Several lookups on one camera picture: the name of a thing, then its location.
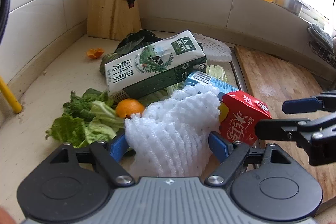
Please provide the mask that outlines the red blue iced tea carton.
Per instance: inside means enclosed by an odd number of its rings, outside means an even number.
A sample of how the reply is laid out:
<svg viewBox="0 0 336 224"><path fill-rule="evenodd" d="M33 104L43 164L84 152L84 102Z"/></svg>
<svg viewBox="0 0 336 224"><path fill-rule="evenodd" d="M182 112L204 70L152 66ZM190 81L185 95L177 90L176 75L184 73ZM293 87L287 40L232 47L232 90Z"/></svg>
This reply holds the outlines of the red blue iced tea carton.
<svg viewBox="0 0 336 224"><path fill-rule="evenodd" d="M248 93L201 71L194 71L185 84L211 84L219 89L220 126L222 137L230 141L241 141L250 146L257 141L255 126L262 119L272 118L266 103Z"/></svg>

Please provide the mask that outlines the large white foam fruit net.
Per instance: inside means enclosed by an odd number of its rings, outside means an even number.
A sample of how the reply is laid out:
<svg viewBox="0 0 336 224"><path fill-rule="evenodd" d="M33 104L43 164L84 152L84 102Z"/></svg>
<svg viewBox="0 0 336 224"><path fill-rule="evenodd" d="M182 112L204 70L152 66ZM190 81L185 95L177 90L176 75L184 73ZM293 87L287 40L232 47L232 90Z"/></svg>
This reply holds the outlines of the large white foam fruit net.
<svg viewBox="0 0 336 224"><path fill-rule="evenodd" d="M125 138L135 150L136 177L200 176L211 151L209 134L219 127L219 89L186 85L170 98L150 104L125 120Z"/></svg>

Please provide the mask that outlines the green white milk carton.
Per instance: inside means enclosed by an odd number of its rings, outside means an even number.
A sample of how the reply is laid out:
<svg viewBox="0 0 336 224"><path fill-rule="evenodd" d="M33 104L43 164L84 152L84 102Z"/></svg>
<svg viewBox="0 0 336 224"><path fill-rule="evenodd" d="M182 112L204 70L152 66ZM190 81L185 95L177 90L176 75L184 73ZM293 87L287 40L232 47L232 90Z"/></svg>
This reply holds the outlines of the green white milk carton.
<svg viewBox="0 0 336 224"><path fill-rule="evenodd" d="M206 71L207 57L187 30L105 64L107 92L116 102L139 99L180 83L194 70Z"/></svg>

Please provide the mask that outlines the wooden cutting board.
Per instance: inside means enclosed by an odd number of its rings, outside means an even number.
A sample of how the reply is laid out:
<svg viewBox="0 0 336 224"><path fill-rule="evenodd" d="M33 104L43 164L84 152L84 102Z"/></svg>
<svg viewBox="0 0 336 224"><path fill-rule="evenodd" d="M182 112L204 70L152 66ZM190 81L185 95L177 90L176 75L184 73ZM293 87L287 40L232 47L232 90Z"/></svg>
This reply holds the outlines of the wooden cutting board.
<svg viewBox="0 0 336 224"><path fill-rule="evenodd" d="M289 100L310 101L322 92L316 79L307 69L267 53L242 46L235 47L235 54L250 95L266 103L274 119L317 119L327 112L304 113L317 104L289 103ZM321 185L323 204L335 203L335 164L311 166L306 152L293 141L277 142L290 156L300 163Z"/></svg>

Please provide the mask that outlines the large orange peel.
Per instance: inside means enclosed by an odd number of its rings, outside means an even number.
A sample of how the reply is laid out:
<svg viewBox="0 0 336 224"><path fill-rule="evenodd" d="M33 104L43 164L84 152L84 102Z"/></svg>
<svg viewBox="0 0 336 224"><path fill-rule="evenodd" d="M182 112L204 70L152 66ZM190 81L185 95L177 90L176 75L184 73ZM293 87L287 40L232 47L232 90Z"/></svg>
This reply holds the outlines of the large orange peel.
<svg viewBox="0 0 336 224"><path fill-rule="evenodd" d="M142 114L145 106L135 99L124 99L120 101L116 107L116 114L120 118L130 118L132 114Z"/></svg>

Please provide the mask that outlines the green napa cabbage leaves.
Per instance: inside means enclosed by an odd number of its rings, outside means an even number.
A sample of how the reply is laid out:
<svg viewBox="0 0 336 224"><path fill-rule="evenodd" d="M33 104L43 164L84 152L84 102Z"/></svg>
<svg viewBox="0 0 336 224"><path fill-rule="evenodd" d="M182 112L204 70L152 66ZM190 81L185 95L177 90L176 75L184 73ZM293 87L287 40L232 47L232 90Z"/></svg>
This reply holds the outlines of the green napa cabbage leaves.
<svg viewBox="0 0 336 224"><path fill-rule="evenodd" d="M46 131L46 138L71 143L75 148L110 141L124 128L124 119L117 116L115 106L107 92L89 88L78 96L72 91L62 115Z"/></svg>

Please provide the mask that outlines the pale yellow cabbage leaf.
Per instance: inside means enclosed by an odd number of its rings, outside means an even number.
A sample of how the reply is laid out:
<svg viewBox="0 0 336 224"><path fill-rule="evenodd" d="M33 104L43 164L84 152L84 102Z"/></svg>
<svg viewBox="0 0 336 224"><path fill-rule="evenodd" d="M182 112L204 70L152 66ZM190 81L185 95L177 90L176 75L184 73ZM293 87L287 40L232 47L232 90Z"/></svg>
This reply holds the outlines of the pale yellow cabbage leaf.
<svg viewBox="0 0 336 224"><path fill-rule="evenodd" d="M223 82L227 81L225 70L220 65L207 65L206 73Z"/></svg>

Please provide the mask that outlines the small white foam net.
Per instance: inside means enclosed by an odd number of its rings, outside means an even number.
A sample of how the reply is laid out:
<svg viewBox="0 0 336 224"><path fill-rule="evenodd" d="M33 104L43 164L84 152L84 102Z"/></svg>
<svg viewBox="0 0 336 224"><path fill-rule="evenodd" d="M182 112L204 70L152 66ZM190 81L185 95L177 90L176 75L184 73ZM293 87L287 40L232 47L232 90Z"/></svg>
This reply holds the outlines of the small white foam net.
<svg viewBox="0 0 336 224"><path fill-rule="evenodd" d="M196 41L202 45L208 61L232 61L232 51L224 42L197 33L193 33L193 36Z"/></svg>

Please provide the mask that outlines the small orange peel piece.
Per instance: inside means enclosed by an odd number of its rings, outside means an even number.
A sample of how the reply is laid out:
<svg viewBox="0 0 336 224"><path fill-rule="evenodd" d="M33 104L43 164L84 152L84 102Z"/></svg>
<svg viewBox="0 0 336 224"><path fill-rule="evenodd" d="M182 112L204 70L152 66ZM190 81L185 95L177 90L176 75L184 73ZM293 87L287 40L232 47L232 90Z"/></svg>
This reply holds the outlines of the small orange peel piece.
<svg viewBox="0 0 336 224"><path fill-rule="evenodd" d="M104 54L104 52L105 51L102 48L91 48L86 52L86 56L92 60L99 59Z"/></svg>

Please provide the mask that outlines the dark green leafy vegetable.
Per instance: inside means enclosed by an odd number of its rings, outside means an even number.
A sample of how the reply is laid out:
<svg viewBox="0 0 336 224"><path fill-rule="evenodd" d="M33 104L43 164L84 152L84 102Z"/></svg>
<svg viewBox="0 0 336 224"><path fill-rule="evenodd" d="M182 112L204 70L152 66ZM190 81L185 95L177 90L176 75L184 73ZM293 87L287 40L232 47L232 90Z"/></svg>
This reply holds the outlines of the dark green leafy vegetable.
<svg viewBox="0 0 336 224"><path fill-rule="evenodd" d="M140 30L136 33L129 33L117 46L113 53L104 55L100 64L100 73L105 75L105 65L114 61L124 55L139 50L145 46L149 46L155 42L159 42L161 38L157 37L154 33L147 30Z"/></svg>

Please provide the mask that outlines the wooden knife block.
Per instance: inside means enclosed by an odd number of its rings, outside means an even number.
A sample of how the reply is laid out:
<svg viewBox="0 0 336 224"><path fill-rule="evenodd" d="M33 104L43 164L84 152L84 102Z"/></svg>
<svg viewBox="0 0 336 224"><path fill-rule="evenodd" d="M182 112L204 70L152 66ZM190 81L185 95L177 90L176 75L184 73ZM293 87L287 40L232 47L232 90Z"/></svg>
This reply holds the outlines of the wooden knife block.
<svg viewBox="0 0 336 224"><path fill-rule="evenodd" d="M137 2L129 8L127 0L88 0L88 36L121 41L141 28Z"/></svg>

